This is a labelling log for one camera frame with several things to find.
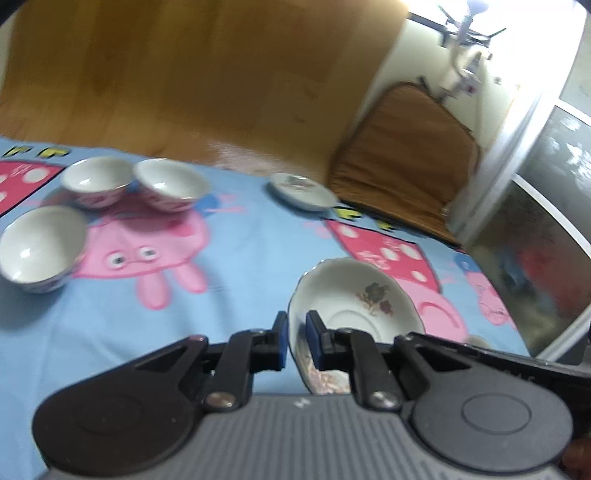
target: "pink cartoon pig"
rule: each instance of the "pink cartoon pig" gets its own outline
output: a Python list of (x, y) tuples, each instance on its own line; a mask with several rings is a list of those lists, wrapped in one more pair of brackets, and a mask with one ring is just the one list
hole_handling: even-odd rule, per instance
[(464, 272), (466, 280), (476, 291), (478, 295), (478, 306), (484, 317), (493, 325), (508, 323), (517, 330), (511, 315), (509, 315), (509, 311), (507, 311), (495, 288), (480, 271), (480, 268), (478, 268), (470, 255), (461, 252), (458, 253), (456, 255), (456, 264)]
[(164, 270), (170, 269), (187, 291), (202, 293), (207, 289), (203, 274), (191, 259), (208, 242), (207, 226), (193, 209), (162, 214), (130, 195), (89, 228), (76, 277), (137, 277), (138, 298), (149, 309), (159, 310), (170, 303), (171, 296)]

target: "white polka dot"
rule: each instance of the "white polka dot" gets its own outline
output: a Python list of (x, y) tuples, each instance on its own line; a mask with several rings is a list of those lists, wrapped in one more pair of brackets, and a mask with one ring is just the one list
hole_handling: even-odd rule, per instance
[(379, 249), (379, 252), (384, 258), (387, 258), (388, 260), (398, 260), (398, 254), (389, 248), (382, 247)]
[(25, 173), (22, 180), (24, 183), (37, 183), (38, 181), (42, 181), (48, 175), (49, 170), (46, 168), (34, 168)]
[(341, 225), (339, 227), (339, 232), (341, 232), (344, 236), (348, 236), (349, 238), (357, 238), (359, 236), (355, 230), (349, 228), (346, 225)]
[(408, 245), (400, 245), (400, 250), (407, 257), (410, 257), (414, 260), (421, 260), (421, 254), (417, 252), (413, 247), (409, 247)]
[(418, 281), (427, 281), (427, 277), (425, 275), (423, 275), (420, 272), (417, 272), (416, 270), (413, 270), (411, 272), (411, 274), (413, 275), (414, 278), (416, 278)]

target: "white bowl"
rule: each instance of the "white bowl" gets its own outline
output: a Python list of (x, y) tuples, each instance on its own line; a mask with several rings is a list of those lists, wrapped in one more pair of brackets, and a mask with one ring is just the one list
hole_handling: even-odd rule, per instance
[(31, 210), (0, 236), (0, 273), (33, 293), (61, 287), (72, 276), (86, 241), (86, 219), (69, 207)]
[(100, 209), (113, 205), (134, 180), (131, 164), (118, 157), (85, 158), (61, 174), (61, 186), (83, 207)]
[(134, 166), (140, 195), (162, 212), (181, 212), (211, 191), (209, 182), (191, 165), (167, 158), (150, 158)]

